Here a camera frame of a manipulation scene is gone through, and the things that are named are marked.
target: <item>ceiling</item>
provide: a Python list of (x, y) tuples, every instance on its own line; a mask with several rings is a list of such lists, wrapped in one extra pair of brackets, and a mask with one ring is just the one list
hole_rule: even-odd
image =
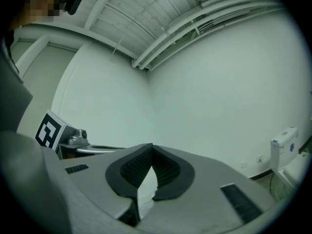
[[(70, 16), (64, 13), (61, 17), (55, 18), (54, 22), (41, 24), (90, 36), (112, 46), (114, 49), (112, 54), (117, 49), (132, 57), (134, 62), (139, 59), (133, 67), (143, 64), (142, 69), (151, 69), (151, 60), (154, 60), (152, 66), (157, 66), (163, 59), (166, 60), (171, 56), (170, 51), (165, 55), (163, 54), (164, 50), (168, 49), (166, 46), (175, 44), (173, 38), (176, 34), (190, 25), (189, 23), (182, 24), (179, 29), (168, 34), (167, 31), (172, 28), (173, 24), (177, 23), (177, 18), (181, 20), (183, 14), (197, 12), (200, 9), (202, 7), (198, 0), (82, 0), (75, 15)], [(183, 40), (180, 41), (181, 45), (186, 45), (187, 41), (187, 44), (192, 42), (196, 32), (193, 29), (191, 32), (193, 36), (184, 42)], [(165, 35), (166, 40), (171, 40), (171, 43), (164, 42), (165, 38), (162, 41), (157, 41), (157, 39), (164, 37), (164, 34), (168, 35), (168, 37)], [(144, 55), (144, 52), (151, 45), (153, 48)], [(176, 53), (181, 48), (175, 44), (175, 47), (171, 48), (171, 52)]]

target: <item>person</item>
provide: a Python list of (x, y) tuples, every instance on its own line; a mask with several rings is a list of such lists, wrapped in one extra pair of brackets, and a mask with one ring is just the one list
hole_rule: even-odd
[(48, 17), (59, 16), (66, 0), (14, 0), (8, 10), (4, 11), (4, 24), (1, 32), (5, 32), (4, 40), (9, 56), (14, 42), (14, 30), (20, 26), (42, 21)]

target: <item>white wall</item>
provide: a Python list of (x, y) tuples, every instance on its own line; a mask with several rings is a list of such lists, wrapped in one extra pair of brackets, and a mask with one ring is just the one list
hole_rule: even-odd
[(53, 107), (62, 119), (87, 130), (92, 144), (158, 142), (146, 73), (131, 68), (130, 58), (112, 57), (111, 48), (94, 42), (84, 45), (72, 62), (65, 92)]
[[(12, 48), (12, 55), (21, 48), (19, 45), (18, 42)], [(51, 109), (59, 81), (74, 55), (75, 52), (47, 46), (29, 66), (23, 80), (33, 99), (21, 119), (18, 133), (35, 137), (46, 110)]]
[(270, 139), (284, 128), (298, 127), (300, 144), (312, 133), (311, 56), (287, 14), (199, 40), (149, 72), (149, 80), (161, 144), (246, 176), (269, 169)]

